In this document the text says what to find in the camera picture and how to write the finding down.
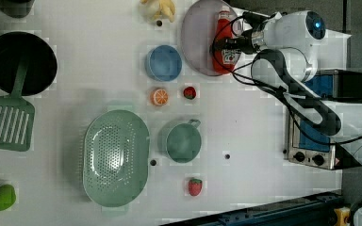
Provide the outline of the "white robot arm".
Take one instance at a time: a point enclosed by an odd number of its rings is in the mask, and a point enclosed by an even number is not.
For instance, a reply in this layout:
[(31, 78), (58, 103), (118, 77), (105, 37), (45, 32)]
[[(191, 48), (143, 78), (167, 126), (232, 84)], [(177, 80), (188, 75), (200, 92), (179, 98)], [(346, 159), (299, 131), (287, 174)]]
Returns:
[(318, 49), (326, 33), (324, 20), (314, 11), (277, 13), (258, 18), (237, 36), (216, 33), (210, 51), (254, 55), (247, 83), (275, 97), (362, 166), (362, 100), (323, 98), (305, 84), (318, 71)]

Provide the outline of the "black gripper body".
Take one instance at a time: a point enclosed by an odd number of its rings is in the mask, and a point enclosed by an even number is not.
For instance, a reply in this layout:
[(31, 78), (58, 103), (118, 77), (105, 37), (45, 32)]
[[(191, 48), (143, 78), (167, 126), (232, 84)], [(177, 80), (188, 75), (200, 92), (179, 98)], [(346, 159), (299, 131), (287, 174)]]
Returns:
[(214, 42), (211, 44), (211, 55), (239, 55), (240, 53), (252, 55), (257, 53), (263, 45), (263, 40), (254, 40), (250, 37), (225, 37), (214, 40)]

